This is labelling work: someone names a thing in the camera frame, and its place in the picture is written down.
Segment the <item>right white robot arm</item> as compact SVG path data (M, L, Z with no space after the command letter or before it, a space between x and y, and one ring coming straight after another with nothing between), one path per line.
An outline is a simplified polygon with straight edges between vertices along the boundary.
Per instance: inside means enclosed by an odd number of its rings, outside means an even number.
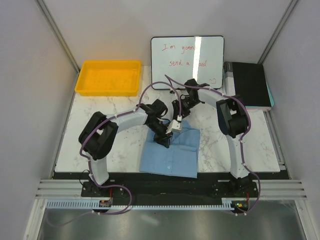
M247 191L246 183L241 180L249 176L245 163L244 136L251 129L251 119L239 95L228 96L210 87L207 83L199 84L189 79L184 84L172 78L170 83L185 87L187 95L172 102L174 126L191 114L196 105L208 104L216 109L220 131L226 136L230 155L230 174L235 181L229 184L229 191L235 197Z

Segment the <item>blue long sleeve shirt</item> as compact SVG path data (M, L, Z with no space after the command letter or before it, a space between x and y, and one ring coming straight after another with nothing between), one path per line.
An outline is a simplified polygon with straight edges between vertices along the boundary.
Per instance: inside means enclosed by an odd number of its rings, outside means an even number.
M173 133L168 148L154 142L154 136L153 131L147 132L140 157L139 171L196 179L198 176L200 130L191 127L184 120L182 130Z

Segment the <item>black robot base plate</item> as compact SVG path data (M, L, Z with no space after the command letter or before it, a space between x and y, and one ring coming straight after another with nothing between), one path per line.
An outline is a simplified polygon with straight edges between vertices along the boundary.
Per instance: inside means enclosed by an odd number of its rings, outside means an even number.
M165 176L151 173L112 172L104 184L118 185L110 190L98 188L89 177L88 171L56 172L54 180L77 180L82 185L84 197L128 196L127 187L134 197L141 195L159 196L166 194L185 194L187 196L208 196L213 198L256 198L259 193L254 177L235 179L229 173L198 173L197 178Z

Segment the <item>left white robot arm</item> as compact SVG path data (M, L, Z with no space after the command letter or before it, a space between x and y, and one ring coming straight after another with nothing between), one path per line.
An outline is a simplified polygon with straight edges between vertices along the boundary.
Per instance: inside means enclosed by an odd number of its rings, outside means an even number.
M152 104L138 104L134 109L118 115L95 112L79 135L80 155L88 160L89 177L94 182L92 191L99 197L106 196L110 185L106 157L112 149L117 133L136 126L146 125L154 132L153 141L165 148L170 146L172 132L169 122L161 121L168 112L164 102L157 99Z

